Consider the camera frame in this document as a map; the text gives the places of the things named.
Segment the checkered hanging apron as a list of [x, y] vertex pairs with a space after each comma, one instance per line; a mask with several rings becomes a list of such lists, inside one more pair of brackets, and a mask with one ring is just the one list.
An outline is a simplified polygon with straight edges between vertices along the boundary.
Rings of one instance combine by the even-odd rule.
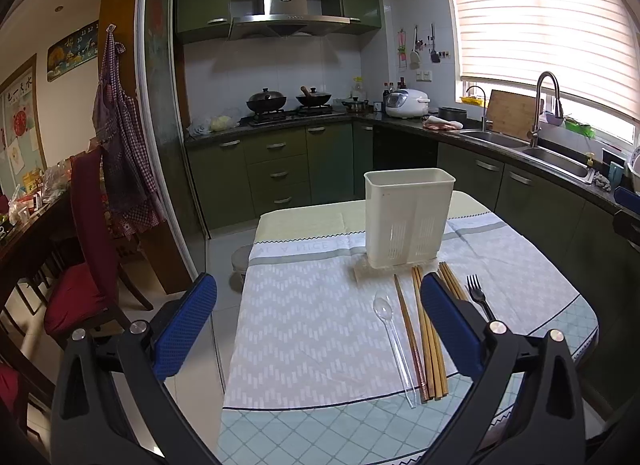
[[125, 237], [133, 237], [165, 220], [141, 128], [136, 99], [120, 80], [119, 61], [126, 48], [106, 28], [94, 99], [93, 127], [102, 152], [104, 183], [111, 215]]

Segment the dark red-tipped wooden chopstick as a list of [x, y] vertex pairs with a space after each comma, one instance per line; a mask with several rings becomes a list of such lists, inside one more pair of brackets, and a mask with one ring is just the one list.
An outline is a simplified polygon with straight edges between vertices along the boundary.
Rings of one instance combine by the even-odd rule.
[[409, 309], [405, 300], [404, 293], [402, 292], [400, 280], [397, 274], [393, 276], [395, 289], [399, 301], [400, 311], [402, 319], [404, 320], [405, 330], [408, 338], [408, 343], [411, 351], [411, 359], [414, 367], [414, 373], [416, 374], [416, 382], [420, 390], [420, 400], [425, 403], [428, 400], [428, 390], [426, 387], [425, 375], [422, 369], [421, 355], [416, 343], [416, 334], [414, 333]]

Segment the white rice cooker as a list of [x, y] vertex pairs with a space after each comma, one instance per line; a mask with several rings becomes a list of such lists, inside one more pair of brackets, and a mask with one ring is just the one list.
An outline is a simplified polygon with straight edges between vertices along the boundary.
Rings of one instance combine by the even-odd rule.
[[420, 90], [397, 89], [385, 98], [385, 113], [393, 118], [422, 118], [428, 115], [430, 98]]

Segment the white window blind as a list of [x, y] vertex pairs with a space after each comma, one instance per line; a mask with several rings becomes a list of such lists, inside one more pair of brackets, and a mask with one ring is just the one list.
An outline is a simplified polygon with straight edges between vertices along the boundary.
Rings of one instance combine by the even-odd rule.
[[561, 91], [639, 117], [637, 31], [622, 0], [452, 0], [459, 74]]

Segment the green lower kitchen cabinets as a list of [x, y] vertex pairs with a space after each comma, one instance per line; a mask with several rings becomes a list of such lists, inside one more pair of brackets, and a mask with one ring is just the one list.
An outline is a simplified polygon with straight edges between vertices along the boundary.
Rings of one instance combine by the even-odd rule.
[[600, 339], [580, 368], [600, 414], [639, 388], [639, 251], [614, 229], [611, 195], [551, 164], [551, 152], [438, 133], [414, 121], [282, 121], [186, 144], [208, 229], [286, 207], [360, 198], [368, 170], [442, 167], [459, 191], [531, 241], [593, 307]]

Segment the cream plastic utensil holder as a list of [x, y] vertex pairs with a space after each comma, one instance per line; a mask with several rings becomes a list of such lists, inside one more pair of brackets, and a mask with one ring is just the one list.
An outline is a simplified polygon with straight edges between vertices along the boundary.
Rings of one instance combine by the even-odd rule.
[[368, 171], [366, 249], [374, 269], [437, 256], [456, 179], [440, 168]]

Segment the gas stove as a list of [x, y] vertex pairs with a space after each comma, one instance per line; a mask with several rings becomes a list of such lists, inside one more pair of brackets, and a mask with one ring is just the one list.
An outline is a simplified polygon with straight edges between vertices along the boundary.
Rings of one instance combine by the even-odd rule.
[[240, 127], [262, 127], [272, 124], [279, 124], [283, 121], [334, 117], [346, 114], [344, 107], [334, 107], [326, 104], [321, 106], [299, 106], [294, 110], [274, 110], [267, 113], [253, 113], [240, 119]]

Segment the black plastic fork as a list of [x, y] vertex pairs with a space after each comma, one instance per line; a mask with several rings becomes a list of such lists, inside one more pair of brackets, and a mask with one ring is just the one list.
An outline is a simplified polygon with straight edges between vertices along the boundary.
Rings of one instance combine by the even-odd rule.
[[476, 274], [471, 274], [466, 277], [466, 287], [474, 303], [480, 305], [484, 310], [487, 320], [489, 322], [496, 321], [496, 316], [488, 305], [482, 286], [480, 286], [480, 279]]

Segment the framed wall picture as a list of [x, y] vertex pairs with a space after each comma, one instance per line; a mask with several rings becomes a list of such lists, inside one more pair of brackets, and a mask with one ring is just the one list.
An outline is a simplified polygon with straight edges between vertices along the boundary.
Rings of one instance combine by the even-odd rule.
[[47, 169], [37, 106], [37, 55], [1, 84], [1, 193], [10, 198], [27, 173]]

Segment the hanging kitchen utensils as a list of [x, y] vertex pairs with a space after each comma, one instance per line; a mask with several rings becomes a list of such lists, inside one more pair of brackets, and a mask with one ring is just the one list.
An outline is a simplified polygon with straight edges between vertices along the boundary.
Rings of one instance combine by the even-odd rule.
[[419, 36], [419, 26], [412, 29], [411, 40], [408, 40], [407, 31], [401, 28], [397, 32], [397, 57], [400, 69], [418, 69], [423, 61], [429, 60], [437, 64], [450, 58], [450, 52], [438, 50], [435, 43], [435, 26], [431, 26], [431, 32], [425, 38]]

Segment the cluttered dining table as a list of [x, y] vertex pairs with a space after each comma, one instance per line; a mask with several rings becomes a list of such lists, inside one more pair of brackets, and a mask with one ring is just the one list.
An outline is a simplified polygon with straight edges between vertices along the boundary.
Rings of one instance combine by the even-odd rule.
[[1, 301], [14, 286], [52, 258], [53, 243], [66, 234], [74, 235], [70, 206], [70, 158], [43, 173], [41, 192], [11, 202], [9, 234], [1, 241]]

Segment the pink cloth on counter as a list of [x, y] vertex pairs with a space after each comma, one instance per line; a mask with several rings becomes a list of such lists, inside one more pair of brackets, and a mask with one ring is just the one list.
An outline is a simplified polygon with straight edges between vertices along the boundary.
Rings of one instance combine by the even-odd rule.
[[423, 119], [423, 128], [427, 130], [457, 131], [463, 128], [463, 124], [460, 121], [447, 120], [430, 115]]

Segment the steel range hood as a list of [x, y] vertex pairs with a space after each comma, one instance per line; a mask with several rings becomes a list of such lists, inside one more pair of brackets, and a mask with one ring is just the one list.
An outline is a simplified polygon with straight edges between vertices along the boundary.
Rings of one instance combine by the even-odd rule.
[[232, 16], [230, 40], [323, 37], [339, 32], [357, 17], [344, 15], [342, 0], [255, 0], [254, 10]]

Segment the wooden cutting board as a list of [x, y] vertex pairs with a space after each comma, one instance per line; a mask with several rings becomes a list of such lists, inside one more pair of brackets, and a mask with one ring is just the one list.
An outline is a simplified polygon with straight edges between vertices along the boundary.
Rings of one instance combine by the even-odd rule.
[[494, 89], [489, 97], [487, 117], [492, 130], [529, 141], [534, 113], [539, 109], [540, 104], [533, 96]]

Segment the black wok with lid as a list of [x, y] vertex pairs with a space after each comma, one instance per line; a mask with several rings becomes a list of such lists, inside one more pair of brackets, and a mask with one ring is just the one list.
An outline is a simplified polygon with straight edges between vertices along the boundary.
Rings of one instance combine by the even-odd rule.
[[279, 91], [271, 91], [268, 88], [262, 92], [253, 94], [246, 101], [246, 106], [255, 114], [272, 113], [281, 110], [286, 104], [286, 96]]

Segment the stainless steel double sink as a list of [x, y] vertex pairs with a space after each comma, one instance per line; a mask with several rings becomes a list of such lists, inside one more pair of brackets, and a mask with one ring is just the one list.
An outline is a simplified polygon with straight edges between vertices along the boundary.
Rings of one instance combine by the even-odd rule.
[[512, 151], [517, 151], [525, 156], [537, 159], [538, 162], [542, 162], [545, 166], [559, 170], [559, 172], [562, 172], [565, 176], [582, 183], [591, 184], [594, 174], [596, 173], [593, 168], [581, 162], [576, 162], [576, 160], [567, 156], [550, 151], [548, 148], [530, 146], [523, 140], [513, 138], [513, 136], [507, 136], [503, 133], [482, 130], [462, 130], [461, 134], [467, 138], [510, 148]]

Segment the small steel faucet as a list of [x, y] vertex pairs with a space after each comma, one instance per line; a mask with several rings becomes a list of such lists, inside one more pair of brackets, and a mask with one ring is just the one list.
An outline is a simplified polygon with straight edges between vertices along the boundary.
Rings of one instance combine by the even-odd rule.
[[[472, 91], [474, 89], [480, 90], [480, 92], [482, 92], [482, 96], [479, 97], [477, 95], [474, 95], [472, 93]], [[485, 90], [480, 87], [478, 84], [471, 84], [471, 86], [466, 88], [466, 95], [469, 96], [471, 98], [471, 96], [475, 99], [472, 103], [474, 105], [477, 106], [481, 106], [483, 107], [483, 113], [482, 113], [482, 131], [487, 131], [488, 128], [488, 120], [487, 120], [487, 96], [486, 96], [486, 92]]]

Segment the light bamboo chopstick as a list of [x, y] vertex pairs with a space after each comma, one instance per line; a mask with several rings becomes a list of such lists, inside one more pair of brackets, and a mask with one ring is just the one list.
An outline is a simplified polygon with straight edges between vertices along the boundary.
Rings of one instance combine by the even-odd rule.
[[426, 384], [426, 399], [434, 399], [435, 398], [435, 383], [433, 377], [433, 367], [430, 355], [430, 343], [428, 342], [428, 328], [426, 326], [424, 311], [421, 303], [420, 296], [420, 268], [417, 266], [413, 266], [411, 268], [412, 279], [413, 279], [413, 288], [414, 288], [414, 297], [416, 297], [416, 313], [418, 314], [419, 326], [420, 326], [420, 336], [421, 336], [421, 346], [423, 353], [423, 370], [425, 376], [425, 384]]
[[412, 268], [414, 278], [414, 292], [416, 293], [416, 307], [418, 308], [420, 332], [422, 339], [424, 372], [426, 378], [426, 388], [428, 399], [439, 400], [442, 397], [442, 387], [439, 381], [439, 369], [437, 361], [434, 359], [434, 346], [432, 345], [432, 333], [428, 327], [426, 313], [421, 301], [421, 269], [417, 266]]
[[435, 331], [435, 327], [431, 321], [431, 319], [426, 315], [428, 327], [431, 329], [431, 337], [432, 337], [432, 345], [434, 346], [434, 359], [437, 361], [438, 369], [439, 369], [439, 381], [440, 387], [442, 387], [442, 399], [446, 397], [449, 393], [448, 384], [447, 384], [447, 375], [446, 369], [444, 365], [444, 357], [442, 356], [442, 344], [440, 343], [440, 339]]

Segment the white chevron table cloth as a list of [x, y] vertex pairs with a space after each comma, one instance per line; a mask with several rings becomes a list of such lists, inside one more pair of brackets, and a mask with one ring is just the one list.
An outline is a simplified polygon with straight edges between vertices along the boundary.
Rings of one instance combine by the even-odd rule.
[[[438, 260], [480, 280], [512, 332], [559, 329], [573, 353], [596, 335], [587, 301], [494, 212], [454, 193]], [[400, 393], [421, 348], [410, 267], [369, 265], [359, 200], [271, 211], [245, 274], [226, 407], [291, 410]]]

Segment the colourful wall poster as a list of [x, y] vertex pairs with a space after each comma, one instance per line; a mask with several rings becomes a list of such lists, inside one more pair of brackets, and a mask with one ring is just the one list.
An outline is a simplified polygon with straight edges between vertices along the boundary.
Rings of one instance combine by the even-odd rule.
[[98, 55], [99, 22], [94, 21], [61, 39], [48, 50], [47, 80], [54, 81]]

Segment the clear plastic spoon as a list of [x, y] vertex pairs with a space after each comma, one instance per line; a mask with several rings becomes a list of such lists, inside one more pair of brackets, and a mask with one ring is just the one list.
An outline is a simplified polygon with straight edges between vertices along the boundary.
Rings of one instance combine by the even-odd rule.
[[416, 408], [418, 396], [416, 386], [413, 385], [404, 349], [401, 347], [399, 335], [394, 323], [394, 311], [386, 296], [376, 295], [373, 299], [373, 311], [378, 319], [383, 323], [386, 330], [390, 349], [392, 349], [398, 375], [404, 389], [405, 397], [409, 407]]

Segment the red cushioned wooden chair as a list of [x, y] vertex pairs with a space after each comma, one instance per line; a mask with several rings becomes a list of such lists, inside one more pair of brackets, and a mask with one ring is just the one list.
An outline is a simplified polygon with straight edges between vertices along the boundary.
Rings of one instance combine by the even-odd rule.
[[76, 329], [97, 329], [111, 321], [128, 329], [130, 321], [119, 307], [119, 284], [144, 310], [153, 309], [119, 262], [104, 214], [100, 165], [98, 148], [70, 161], [70, 207], [84, 261], [62, 272], [43, 318], [44, 331], [61, 347]]

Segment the black pot on counter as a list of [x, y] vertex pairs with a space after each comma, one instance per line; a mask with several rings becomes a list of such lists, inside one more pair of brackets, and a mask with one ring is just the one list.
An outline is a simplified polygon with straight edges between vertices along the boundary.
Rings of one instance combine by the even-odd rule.
[[465, 122], [468, 114], [463, 108], [441, 106], [438, 109], [438, 117], [446, 121]]

